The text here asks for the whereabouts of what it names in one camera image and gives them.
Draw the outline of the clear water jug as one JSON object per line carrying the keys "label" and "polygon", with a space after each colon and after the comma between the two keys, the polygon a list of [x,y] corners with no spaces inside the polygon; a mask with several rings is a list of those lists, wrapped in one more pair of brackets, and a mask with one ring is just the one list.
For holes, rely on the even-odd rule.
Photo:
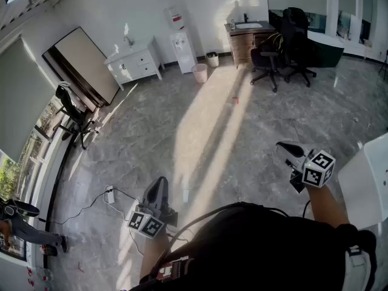
{"label": "clear water jug", "polygon": [[164,9],[164,16],[168,25],[173,31],[179,31],[185,29],[185,23],[180,12],[180,9],[173,5]]}

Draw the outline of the person's right forearm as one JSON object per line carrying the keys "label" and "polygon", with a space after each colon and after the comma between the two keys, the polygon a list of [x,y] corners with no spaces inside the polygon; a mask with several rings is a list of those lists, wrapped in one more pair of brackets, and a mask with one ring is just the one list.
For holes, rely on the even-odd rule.
{"label": "person's right forearm", "polygon": [[327,186],[317,188],[306,185],[306,189],[309,194],[315,221],[329,224],[334,228],[343,224],[350,224],[344,209]]}

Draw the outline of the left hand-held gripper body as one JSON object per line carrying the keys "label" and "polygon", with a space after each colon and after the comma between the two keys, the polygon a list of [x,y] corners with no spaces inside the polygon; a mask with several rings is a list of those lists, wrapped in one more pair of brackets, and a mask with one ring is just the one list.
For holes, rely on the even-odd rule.
{"label": "left hand-held gripper body", "polygon": [[127,227],[148,239],[154,239],[166,225],[176,227],[177,224],[178,212],[170,207],[160,210],[140,204],[131,212]]}

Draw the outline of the white glossy furniture piece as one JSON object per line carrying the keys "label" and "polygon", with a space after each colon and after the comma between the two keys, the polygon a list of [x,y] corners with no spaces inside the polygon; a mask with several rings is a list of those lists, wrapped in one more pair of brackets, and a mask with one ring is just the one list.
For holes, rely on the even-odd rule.
{"label": "white glossy furniture piece", "polygon": [[388,133],[365,143],[338,172],[347,216],[357,229],[388,218]]}

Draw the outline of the grey roller blind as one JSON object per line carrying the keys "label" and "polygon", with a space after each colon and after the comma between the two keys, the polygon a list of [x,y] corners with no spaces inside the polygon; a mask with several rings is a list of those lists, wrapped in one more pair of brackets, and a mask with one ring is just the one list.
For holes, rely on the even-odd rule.
{"label": "grey roller blind", "polygon": [[0,151],[12,161],[19,161],[54,94],[21,38],[0,54]]}

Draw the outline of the person's left forearm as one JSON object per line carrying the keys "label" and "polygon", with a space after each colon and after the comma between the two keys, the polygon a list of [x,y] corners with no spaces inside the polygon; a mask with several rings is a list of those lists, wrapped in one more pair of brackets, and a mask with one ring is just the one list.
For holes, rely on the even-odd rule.
{"label": "person's left forearm", "polygon": [[159,257],[168,251],[169,245],[170,241],[165,229],[161,230],[154,239],[146,239],[139,274],[140,281],[151,272]]}

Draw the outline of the white vanity cabinet with sink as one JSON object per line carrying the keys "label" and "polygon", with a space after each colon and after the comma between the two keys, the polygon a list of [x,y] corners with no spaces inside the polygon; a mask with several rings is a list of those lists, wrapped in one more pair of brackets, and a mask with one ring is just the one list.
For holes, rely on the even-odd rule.
{"label": "white vanity cabinet with sink", "polygon": [[136,65],[136,62],[133,59],[134,56],[145,52],[149,52],[152,57],[151,63],[156,71],[154,75],[156,75],[159,80],[162,80],[160,70],[164,70],[165,67],[157,47],[158,45],[155,37],[151,36],[150,38],[135,41],[132,47],[124,45],[121,48],[117,48],[116,52],[112,53],[104,61],[104,65],[113,75],[121,90],[124,90],[124,84],[128,82],[148,77],[141,74],[139,66]]}

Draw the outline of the pink mesh wastebasket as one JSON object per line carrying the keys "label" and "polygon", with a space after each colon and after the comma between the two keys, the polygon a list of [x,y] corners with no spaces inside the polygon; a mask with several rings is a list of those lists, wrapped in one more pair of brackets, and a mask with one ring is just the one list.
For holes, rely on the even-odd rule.
{"label": "pink mesh wastebasket", "polygon": [[192,67],[192,73],[198,83],[205,83],[208,79],[207,64],[197,64]]}

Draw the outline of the black tripod stand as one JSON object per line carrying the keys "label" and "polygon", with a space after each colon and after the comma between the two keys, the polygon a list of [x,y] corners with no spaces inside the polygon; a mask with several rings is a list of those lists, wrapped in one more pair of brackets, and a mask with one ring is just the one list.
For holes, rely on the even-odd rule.
{"label": "black tripod stand", "polygon": [[378,74],[383,72],[383,79],[385,80],[386,77],[388,76],[388,50],[386,51],[386,57],[384,62],[381,64],[381,67],[379,69]]}

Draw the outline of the large window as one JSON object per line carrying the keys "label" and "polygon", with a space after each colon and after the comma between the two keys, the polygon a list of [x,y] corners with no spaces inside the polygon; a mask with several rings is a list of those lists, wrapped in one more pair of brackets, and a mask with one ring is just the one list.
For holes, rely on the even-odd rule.
{"label": "large window", "polygon": [[44,216],[39,203],[44,177],[64,133],[59,125],[67,128],[72,125],[69,117],[60,111],[61,107],[61,101],[54,96],[27,138],[18,162],[0,151],[0,198],[31,204],[39,209],[40,217]]}

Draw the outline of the large beige panel board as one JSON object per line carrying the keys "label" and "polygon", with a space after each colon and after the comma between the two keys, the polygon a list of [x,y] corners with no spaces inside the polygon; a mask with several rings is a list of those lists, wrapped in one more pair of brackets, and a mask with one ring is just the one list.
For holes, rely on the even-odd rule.
{"label": "large beige panel board", "polygon": [[74,29],[53,47],[70,70],[81,77],[81,84],[88,93],[101,104],[112,103],[119,86],[104,64],[106,57],[82,28]]}

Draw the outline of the wooden vanity cabinet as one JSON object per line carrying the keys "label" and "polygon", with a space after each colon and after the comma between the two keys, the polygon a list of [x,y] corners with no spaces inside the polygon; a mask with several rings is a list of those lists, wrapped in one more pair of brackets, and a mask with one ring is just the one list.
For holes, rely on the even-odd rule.
{"label": "wooden vanity cabinet", "polygon": [[267,21],[253,21],[260,23],[263,27],[257,30],[240,30],[230,28],[230,24],[224,24],[229,41],[230,51],[238,68],[241,64],[251,61],[250,51],[254,49],[256,43],[260,43],[276,32],[276,29]]}

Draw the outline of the white water dispenser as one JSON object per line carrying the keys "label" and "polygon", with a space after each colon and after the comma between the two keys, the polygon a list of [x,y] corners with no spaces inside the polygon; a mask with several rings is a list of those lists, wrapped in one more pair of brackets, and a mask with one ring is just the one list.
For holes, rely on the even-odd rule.
{"label": "white water dispenser", "polygon": [[198,60],[189,32],[179,30],[170,35],[170,41],[182,74],[191,73]]}

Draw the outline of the black office chair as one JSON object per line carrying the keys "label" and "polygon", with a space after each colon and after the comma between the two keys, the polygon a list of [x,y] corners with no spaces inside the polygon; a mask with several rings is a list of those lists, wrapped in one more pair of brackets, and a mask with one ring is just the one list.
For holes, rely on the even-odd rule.
{"label": "black office chair", "polygon": [[[280,33],[282,17],[269,10],[269,24],[272,25],[275,29],[275,33]],[[278,67],[284,68],[285,63],[282,62],[283,53],[277,52],[264,52],[260,49],[260,43],[256,43],[255,48],[250,51],[251,61],[252,61],[252,72],[260,71],[261,74],[256,78],[253,78],[250,82],[250,85],[254,85],[257,81],[264,78],[270,78],[273,89],[272,92],[276,93],[278,91],[278,85],[275,81],[275,77],[279,76],[285,79]]]}
{"label": "black office chair", "polygon": [[307,74],[316,78],[316,72],[306,67],[308,60],[312,57],[312,45],[307,36],[308,26],[307,16],[300,8],[288,7],[283,10],[281,34],[284,59],[286,65],[293,69],[284,79],[289,82],[293,75],[301,74],[306,80],[306,86],[310,87]]}
{"label": "black office chair", "polygon": [[94,124],[95,121],[92,119],[87,119],[86,112],[81,112],[73,103],[71,97],[70,97],[70,91],[67,91],[66,89],[63,89],[58,85],[55,96],[60,100],[62,107],[56,112],[58,114],[59,112],[62,112],[63,114],[67,115],[73,122],[72,128],[67,128],[64,125],[62,125],[60,122],[57,123],[52,130],[55,132],[57,129],[62,129],[65,131],[65,135],[63,135],[62,140],[66,140],[70,135],[72,136],[79,136],[81,141],[81,147],[83,150],[86,150],[86,146],[84,144],[84,138],[85,135],[95,132],[99,133],[97,129],[89,129],[90,124]]}

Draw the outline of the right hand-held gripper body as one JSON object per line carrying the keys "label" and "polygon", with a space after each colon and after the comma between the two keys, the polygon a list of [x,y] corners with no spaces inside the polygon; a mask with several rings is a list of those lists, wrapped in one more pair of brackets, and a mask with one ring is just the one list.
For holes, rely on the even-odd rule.
{"label": "right hand-held gripper body", "polygon": [[332,176],[336,159],[327,152],[314,149],[304,150],[303,162],[299,166],[293,166],[286,160],[286,164],[292,168],[290,183],[298,193],[311,185],[322,187]]}

